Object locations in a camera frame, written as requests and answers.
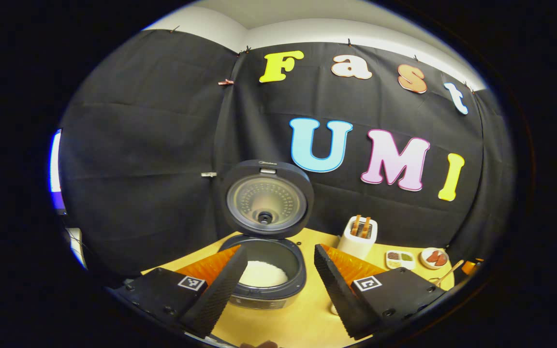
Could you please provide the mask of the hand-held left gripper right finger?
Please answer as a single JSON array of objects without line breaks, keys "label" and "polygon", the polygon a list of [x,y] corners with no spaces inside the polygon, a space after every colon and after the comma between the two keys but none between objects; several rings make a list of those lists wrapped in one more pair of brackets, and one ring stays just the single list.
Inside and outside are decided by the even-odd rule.
[{"label": "hand-held left gripper right finger", "polygon": [[405,267],[380,267],[323,243],[314,264],[349,337],[395,330],[446,293]]}]

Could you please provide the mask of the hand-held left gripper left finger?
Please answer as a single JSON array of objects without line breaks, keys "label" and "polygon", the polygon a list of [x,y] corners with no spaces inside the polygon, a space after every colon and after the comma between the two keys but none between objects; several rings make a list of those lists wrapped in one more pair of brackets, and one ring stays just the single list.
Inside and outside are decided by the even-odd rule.
[{"label": "hand-held left gripper left finger", "polygon": [[115,297],[174,333],[212,332],[248,264],[238,245],[171,271],[156,267],[114,290]]}]

